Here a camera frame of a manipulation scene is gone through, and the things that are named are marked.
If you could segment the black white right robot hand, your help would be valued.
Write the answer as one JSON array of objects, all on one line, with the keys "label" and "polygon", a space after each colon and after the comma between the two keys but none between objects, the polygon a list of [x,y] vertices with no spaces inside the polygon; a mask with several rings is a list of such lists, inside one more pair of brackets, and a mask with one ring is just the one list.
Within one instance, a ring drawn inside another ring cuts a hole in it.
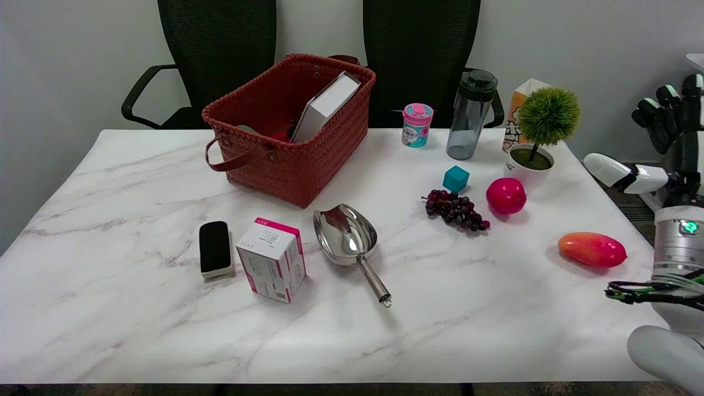
[{"label": "black white right robot hand", "polygon": [[663,190],[662,207],[702,207],[703,78],[685,77],[681,90],[659,87],[656,98],[643,98],[631,114],[648,133],[669,168],[626,165],[601,153],[589,153],[583,165],[599,182],[620,193],[649,195]]}]

